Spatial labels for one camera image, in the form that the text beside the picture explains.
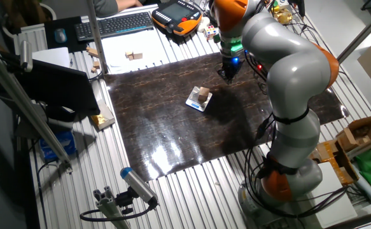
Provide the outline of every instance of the person's hand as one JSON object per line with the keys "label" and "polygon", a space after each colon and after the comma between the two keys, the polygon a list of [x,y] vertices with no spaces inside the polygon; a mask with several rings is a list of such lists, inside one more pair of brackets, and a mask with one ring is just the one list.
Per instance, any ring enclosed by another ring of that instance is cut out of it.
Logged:
{"label": "person's hand", "polygon": [[139,0],[116,0],[119,12],[130,7],[143,6]]}

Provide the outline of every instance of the person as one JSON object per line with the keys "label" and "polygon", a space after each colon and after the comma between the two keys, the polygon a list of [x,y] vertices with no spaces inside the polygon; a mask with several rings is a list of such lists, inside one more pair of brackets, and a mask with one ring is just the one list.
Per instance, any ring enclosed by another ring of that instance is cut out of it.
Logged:
{"label": "person", "polygon": [[143,6],[146,0],[93,0],[96,16],[108,17],[130,7]]}

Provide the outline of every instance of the glossy work surface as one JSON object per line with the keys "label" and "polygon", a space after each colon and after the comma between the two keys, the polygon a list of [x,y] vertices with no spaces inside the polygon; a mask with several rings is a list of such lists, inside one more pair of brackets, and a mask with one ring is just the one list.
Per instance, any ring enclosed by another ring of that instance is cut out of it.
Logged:
{"label": "glossy work surface", "polygon": [[[214,53],[127,74],[108,75],[106,83],[130,166],[150,180],[246,149],[271,114],[266,95],[245,63],[231,85],[216,73]],[[194,86],[213,94],[201,113],[185,104]],[[347,115],[327,90],[309,107],[322,124]],[[256,144],[266,142],[266,136]]]}

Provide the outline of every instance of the black keyboard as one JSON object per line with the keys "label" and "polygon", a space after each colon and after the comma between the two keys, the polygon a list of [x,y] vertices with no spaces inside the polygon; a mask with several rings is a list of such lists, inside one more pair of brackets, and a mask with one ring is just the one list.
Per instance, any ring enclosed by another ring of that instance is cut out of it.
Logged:
{"label": "black keyboard", "polygon": [[[101,37],[111,37],[153,28],[149,13],[136,13],[98,20]],[[75,25],[78,41],[93,40],[89,22]]]}

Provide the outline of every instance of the black monitor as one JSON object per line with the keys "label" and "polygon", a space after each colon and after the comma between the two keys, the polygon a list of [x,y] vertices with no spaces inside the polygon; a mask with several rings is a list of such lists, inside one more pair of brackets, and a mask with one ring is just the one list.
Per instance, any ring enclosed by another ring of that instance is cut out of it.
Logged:
{"label": "black monitor", "polygon": [[[1,56],[20,64],[18,55],[3,52]],[[81,115],[100,113],[87,74],[82,71],[33,60],[31,72],[15,76],[31,99],[45,102],[48,107],[66,107]],[[0,84],[3,93],[6,91]]]}

